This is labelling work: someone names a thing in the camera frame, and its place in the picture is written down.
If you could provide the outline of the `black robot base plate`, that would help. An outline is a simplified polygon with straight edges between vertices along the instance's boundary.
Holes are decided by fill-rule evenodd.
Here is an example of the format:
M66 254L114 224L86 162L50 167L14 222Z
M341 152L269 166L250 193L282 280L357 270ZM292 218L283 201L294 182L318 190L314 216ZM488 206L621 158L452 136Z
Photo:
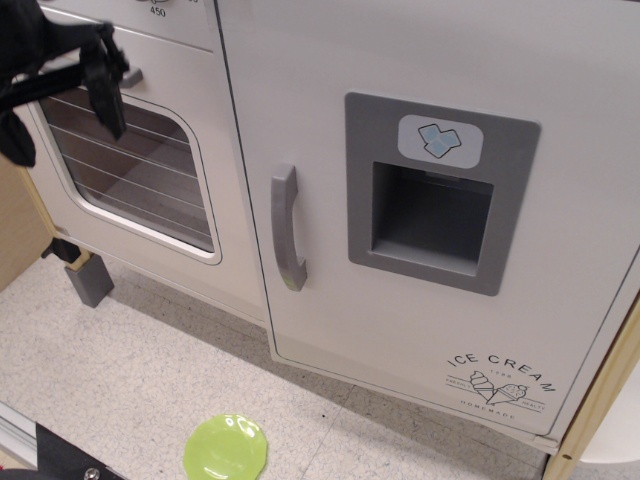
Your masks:
M118 472L48 428L36 424L37 468L9 468L2 480L122 480Z

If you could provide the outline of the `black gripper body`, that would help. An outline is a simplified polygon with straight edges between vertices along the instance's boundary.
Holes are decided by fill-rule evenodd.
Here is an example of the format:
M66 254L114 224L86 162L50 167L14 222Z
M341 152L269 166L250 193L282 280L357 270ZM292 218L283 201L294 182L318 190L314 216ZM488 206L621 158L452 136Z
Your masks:
M124 52L114 41L111 22L74 26L79 45L79 73L76 86L84 86L94 95L119 95L120 82L130 70Z

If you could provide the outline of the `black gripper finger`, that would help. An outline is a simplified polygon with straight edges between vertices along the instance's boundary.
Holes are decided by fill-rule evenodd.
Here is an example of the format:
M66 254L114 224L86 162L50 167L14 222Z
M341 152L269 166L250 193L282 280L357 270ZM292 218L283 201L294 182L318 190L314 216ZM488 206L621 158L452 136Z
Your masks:
M118 140L126 131L124 107L118 84L97 83L88 86L90 104L99 121Z

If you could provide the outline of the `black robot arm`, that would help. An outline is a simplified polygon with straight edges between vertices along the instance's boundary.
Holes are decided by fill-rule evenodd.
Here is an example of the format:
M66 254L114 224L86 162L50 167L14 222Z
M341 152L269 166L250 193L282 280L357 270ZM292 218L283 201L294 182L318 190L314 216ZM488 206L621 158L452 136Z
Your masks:
M84 86L98 120L116 139L126 131L119 84L129 62L110 22L63 25L36 1L1 3L1 154L32 168L36 150L18 106Z

